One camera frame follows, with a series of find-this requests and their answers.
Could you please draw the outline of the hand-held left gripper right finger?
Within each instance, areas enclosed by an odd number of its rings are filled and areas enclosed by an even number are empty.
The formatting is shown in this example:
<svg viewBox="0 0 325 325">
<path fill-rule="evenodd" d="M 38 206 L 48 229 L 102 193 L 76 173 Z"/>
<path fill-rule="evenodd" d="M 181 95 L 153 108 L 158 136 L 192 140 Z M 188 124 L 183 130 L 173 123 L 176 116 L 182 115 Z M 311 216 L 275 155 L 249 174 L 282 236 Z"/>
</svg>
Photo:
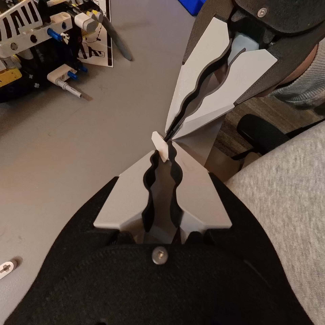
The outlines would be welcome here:
<svg viewBox="0 0 325 325">
<path fill-rule="evenodd" d="M 229 229 L 232 222 L 206 168 L 176 142 L 168 142 L 170 175 L 175 182 L 170 217 L 185 243 L 193 232 Z"/>
</svg>

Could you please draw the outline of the blue plastic bin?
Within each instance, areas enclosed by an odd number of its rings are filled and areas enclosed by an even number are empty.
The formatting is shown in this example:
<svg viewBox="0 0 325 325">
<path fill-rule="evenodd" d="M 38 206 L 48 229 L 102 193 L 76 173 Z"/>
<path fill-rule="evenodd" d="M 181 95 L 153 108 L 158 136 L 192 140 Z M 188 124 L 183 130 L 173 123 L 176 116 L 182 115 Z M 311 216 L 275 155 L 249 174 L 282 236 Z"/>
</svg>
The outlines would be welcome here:
<svg viewBox="0 0 325 325">
<path fill-rule="evenodd" d="M 178 0 L 192 16 L 197 16 L 206 0 Z"/>
</svg>

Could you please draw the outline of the white two-hole lego beam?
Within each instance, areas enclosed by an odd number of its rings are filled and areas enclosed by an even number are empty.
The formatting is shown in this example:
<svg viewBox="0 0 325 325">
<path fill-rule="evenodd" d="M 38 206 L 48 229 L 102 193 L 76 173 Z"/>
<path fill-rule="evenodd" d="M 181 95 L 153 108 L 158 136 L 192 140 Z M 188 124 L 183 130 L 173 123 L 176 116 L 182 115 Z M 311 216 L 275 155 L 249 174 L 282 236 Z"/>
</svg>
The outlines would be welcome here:
<svg viewBox="0 0 325 325">
<path fill-rule="evenodd" d="M 16 268 L 15 260 L 9 260 L 0 265 L 0 279 L 10 274 Z"/>
</svg>

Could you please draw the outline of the white lego connector piece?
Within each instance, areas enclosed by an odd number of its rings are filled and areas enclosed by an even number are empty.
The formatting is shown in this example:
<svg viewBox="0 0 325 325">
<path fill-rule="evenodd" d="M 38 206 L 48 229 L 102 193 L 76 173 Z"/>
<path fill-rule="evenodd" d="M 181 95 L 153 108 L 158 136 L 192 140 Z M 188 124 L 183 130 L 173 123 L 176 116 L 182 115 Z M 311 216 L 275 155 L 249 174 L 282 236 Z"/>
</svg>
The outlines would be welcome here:
<svg viewBox="0 0 325 325">
<path fill-rule="evenodd" d="M 164 140 L 164 137 L 157 131 L 154 131 L 152 133 L 151 140 L 155 145 L 156 150 L 159 152 L 161 160 L 163 161 L 163 163 L 165 163 L 167 160 L 169 160 L 169 152 L 168 144 Z"/>
</svg>

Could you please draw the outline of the zebra striped lego helicopter model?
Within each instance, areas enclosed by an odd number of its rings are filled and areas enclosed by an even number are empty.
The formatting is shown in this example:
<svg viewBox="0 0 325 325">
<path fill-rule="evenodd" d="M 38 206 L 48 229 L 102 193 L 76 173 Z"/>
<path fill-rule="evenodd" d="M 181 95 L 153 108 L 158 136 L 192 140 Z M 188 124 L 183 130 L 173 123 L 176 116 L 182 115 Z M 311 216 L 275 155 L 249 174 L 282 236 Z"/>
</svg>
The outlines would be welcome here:
<svg viewBox="0 0 325 325">
<path fill-rule="evenodd" d="M 1 1 L 0 102 L 21 98 L 50 83 L 82 97 L 68 84 L 79 71 L 87 72 L 78 58 L 81 30 L 64 1 Z M 128 46 L 104 18 L 103 25 L 122 56 L 132 61 Z"/>
</svg>

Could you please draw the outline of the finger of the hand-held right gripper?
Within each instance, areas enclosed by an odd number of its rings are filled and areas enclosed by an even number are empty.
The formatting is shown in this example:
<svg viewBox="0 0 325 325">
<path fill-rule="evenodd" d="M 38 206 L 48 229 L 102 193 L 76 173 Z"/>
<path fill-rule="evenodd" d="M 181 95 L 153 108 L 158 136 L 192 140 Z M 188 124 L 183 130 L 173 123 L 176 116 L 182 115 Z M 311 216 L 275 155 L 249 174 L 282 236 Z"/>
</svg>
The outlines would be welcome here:
<svg viewBox="0 0 325 325">
<path fill-rule="evenodd" d="M 165 133 L 172 134 L 186 116 L 188 105 L 198 97 L 206 77 L 216 62 L 230 48 L 226 22 L 212 18 L 186 62 L 181 66 L 168 112 Z"/>
<path fill-rule="evenodd" d="M 192 114 L 181 120 L 170 139 L 186 136 L 232 110 L 235 101 L 276 62 L 266 49 L 239 53 L 228 67 L 223 82 L 201 100 Z"/>
</svg>

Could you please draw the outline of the zebra striped sticker sheet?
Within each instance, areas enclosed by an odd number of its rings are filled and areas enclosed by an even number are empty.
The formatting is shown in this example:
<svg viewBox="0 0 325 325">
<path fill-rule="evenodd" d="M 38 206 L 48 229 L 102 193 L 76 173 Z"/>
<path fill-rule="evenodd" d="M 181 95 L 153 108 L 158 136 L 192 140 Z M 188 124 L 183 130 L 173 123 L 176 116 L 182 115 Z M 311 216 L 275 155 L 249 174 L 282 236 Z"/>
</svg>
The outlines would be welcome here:
<svg viewBox="0 0 325 325">
<path fill-rule="evenodd" d="M 111 1 L 64 1 L 70 4 L 71 16 L 78 16 L 77 27 L 82 40 L 78 58 L 83 63 L 113 67 L 112 39 L 108 35 L 103 20 L 111 21 Z"/>
</svg>

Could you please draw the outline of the person's right forearm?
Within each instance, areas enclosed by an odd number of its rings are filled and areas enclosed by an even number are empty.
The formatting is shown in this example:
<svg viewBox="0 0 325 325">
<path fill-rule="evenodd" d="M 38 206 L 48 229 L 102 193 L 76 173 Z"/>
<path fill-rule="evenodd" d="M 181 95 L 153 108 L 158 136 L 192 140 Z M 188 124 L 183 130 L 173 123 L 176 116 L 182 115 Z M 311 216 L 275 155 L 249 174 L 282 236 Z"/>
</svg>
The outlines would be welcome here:
<svg viewBox="0 0 325 325">
<path fill-rule="evenodd" d="M 325 39 L 319 42 L 311 65 L 297 79 L 268 96 L 301 107 L 318 107 L 325 102 Z"/>
</svg>

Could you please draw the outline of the person's right hand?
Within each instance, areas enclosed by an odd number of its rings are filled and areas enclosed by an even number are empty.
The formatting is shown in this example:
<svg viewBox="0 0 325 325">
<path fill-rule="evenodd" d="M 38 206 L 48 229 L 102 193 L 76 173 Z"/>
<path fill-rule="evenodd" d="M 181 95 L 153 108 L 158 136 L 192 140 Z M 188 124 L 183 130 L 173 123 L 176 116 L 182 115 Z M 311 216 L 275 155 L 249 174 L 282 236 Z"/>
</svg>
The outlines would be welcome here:
<svg viewBox="0 0 325 325">
<path fill-rule="evenodd" d="M 288 83 L 293 82 L 295 79 L 299 78 L 312 64 L 314 61 L 317 51 L 318 51 L 319 44 L 316 44 L 313 50 L 310 52 L 310 54 L 306 57 L 306 59 L 290 74 L 288 75 L 284 80 L 282 80 L 277 85 L 268 88 L 267 90 L 258 93 L 255 95 L 256 98 L 265 97 L 268 94 L 270 94 L 272 91 L 274 91 L 278 87 L 282 87 L 283 85 L 286 85 Z"/>
</svg>

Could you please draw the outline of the black office chair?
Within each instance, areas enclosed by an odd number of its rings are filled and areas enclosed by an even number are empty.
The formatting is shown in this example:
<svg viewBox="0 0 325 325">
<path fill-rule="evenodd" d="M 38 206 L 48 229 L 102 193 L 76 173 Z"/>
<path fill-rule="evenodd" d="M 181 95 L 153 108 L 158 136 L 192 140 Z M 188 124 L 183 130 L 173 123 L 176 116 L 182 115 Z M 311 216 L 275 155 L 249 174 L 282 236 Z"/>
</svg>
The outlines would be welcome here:
<svg viewBox="0 0 325 325">
<path fill-rule="evenodd" d="M 246 114 L 240 119 L 237 132 L 261 155 L 271 152 L 290 140 L 290 137 L 277 127 L 253 114 Z"/>
</svg>

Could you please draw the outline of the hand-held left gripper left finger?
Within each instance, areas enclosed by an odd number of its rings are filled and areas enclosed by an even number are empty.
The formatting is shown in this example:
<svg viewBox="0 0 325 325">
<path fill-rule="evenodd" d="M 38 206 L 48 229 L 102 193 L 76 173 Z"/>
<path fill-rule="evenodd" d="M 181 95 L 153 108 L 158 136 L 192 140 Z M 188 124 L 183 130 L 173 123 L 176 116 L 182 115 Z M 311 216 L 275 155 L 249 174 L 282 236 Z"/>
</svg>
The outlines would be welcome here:
<svg viewBox="0 0 325 325">
<path fill-rule="evenodd" d="M 136 243 L 143 243 L 154 222 L 151 187 L 156 181 L 159 158 L 158 150 L 150 151 L 118 176 L 94 227 L 129 232 Z"/>
</svg>

